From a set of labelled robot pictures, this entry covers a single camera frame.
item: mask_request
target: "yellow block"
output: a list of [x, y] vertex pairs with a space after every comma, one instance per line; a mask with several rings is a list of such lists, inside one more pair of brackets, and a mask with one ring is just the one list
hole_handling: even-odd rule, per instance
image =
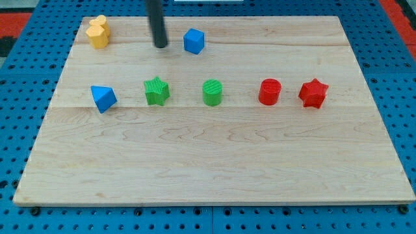
[[95, 26], [103, 27], [104, 30], [105, 30], [105, 34], [107, 36], [110, 36], [110, 27], [109, 27], [109, 24], [107, 23], [107, 18], [105, 16], [99, 15], [99, 16], [97, 16], [97, 18], [91, 19], [90, 20], [90, 25], [91, 26], [95, 25]]
[[94, 49], [101, 49], [107, 46], [109, 38], [105, 34], [105, 30], [101, 26], [93, 25], [86, 30], [86, 35], [90, 40], [90, 44]]

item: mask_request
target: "red cylinder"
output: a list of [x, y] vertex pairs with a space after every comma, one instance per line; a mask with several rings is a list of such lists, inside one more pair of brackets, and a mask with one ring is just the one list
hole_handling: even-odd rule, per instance
[[264, 105], [274, 105], [278, 102], [281, 84], [279, 81], [268, 78], [260, 86], [259, 101]]

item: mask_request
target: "wooden cutting board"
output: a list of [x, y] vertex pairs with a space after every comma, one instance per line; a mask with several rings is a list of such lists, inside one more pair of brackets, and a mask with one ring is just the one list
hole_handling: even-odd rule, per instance
[[[337, 17], [166, 18], [152, 46], [147, 19], [108, 18], [110, 44], [88, 44], [85, 18], [14, 201], [20, 206], [346, 205], [410, 203], [415, 195]], [[201, 54], [183, 50], [191, 27]], [[148, 106], [145, 80], [169, 83]], [[263, 79], [283, 89], [258, 101]], [[330, 86], [303, 108], [302, 83]], [[208, 107], [215, 78], [223, 102]], [[113, 87], [100, 114], [90, 86]]]

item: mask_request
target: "green block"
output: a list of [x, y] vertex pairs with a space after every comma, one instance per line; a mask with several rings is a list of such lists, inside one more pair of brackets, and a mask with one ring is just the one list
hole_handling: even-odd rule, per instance
[[168, 83], [155, 77], [150, 81], [144, 81], [144, 88], [148, 105], [158, 104], [163, 106], [164, 101], [170, 97]]
[[202, 85], [202, 99], [208, 106], [216, 106], [222, 101], [222, 84], [216, 79], [209, 79]]

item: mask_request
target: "blue cube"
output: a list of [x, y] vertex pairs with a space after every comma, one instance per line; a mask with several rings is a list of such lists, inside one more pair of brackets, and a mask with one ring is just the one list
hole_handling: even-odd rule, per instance
[[110, 87], [91, 86], [91, 93], [101, 114], [117, 102], [116, 95]]
[[183, 36], [183, 47], [186, 51], [199, 54], [205, 46], [205, 34], [197, 29], [189, 29]]

